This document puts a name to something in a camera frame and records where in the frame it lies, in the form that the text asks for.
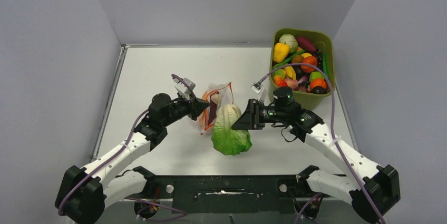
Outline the white garlic bulb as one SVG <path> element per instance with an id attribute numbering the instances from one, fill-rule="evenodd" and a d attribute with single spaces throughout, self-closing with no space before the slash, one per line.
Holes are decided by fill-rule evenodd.
<path id="1" fill-rule="evenodd" d="M 211 101 L 216 104 L 219 105 L 222 102 L 222 96 L 220 93 L 216 92 L 214 93 L 211 97 L 210 97 Z"/>

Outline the clear orange zip top bag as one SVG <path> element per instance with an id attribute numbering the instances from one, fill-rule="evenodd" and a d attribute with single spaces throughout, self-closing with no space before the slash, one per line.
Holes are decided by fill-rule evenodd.
<path id="1" fill-rule="evenodd" d="M 234 104 L 232 83 L 210 83 L 202 95 L 202 99 L 209 102 L 207 107 L 198 117 L 199 132 L 201 135 L 210 134 L 217 119 L 217 112 L 227 104 Z"/>

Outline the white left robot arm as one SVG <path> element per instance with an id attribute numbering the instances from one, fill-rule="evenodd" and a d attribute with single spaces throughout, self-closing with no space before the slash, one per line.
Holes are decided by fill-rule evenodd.
<path id="1" fill-rule="evenodd" d="M 73 165 L 66 170 L 55 200 L 58 214 L 75 223 L 95 223 L 109 205 L 141 192 L 148 176 L 120 177 L 119 173 L 159 145 L 167 136 L 169 125 L 185 116 L 196 120 L 209 105 L 200 98 L 155 95 L 123 142 L 81 168 Z"/>

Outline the green white lettuce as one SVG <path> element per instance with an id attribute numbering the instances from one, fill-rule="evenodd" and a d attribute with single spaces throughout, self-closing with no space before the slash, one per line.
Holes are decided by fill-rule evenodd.
<path id="1" fill-rule="evenodd" d="M 232 125 L 241 117 L 237 105 L 227 104 L 217 111 L 211 140 L 213 148 L 223 155 L 239 155 L 252 147 L 250 133 L 247 130 L 234 130 Z"/>

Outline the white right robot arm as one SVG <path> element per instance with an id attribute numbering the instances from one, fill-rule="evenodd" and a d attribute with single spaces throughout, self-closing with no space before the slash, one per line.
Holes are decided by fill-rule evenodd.
<path id="1" fill-rule="evenodd" d="M 368 223 L 381 218 L 400 200 L 398 171 L 368 159 L 333 136 L 327 123 L 311 110 L 306 110 L 292 97 L 289 87 L 273 92 L 272 104 L 250 99 L 245 112 L 232 124 L 235 130 L 261 130 L 267 123 L 280 123 L 301 142 L 323 154 L 337 166 L 343 176 L 327 173 L 310 165 L 297 176 L 297 191 L 304 196 L 322 193 L 350 204 Z"/>

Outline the red orange fruit slice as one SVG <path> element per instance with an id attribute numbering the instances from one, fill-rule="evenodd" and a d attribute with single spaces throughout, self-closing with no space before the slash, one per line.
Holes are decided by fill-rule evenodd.
<path id="1" fill-rule="evenodd" d="M 199 127 L 200 127 L 200 134 L 207 134 L 212 131 L 212 127 L 214 126 L 216 117 L 217 117 L 217 105 L 214 104 L 210 97 L 219 91 L 209 91 L 205 92 L 202 96 L 203 100 L 206 100 L 210 103 L 210 106 L 200 115 L 199 117 Z"/>

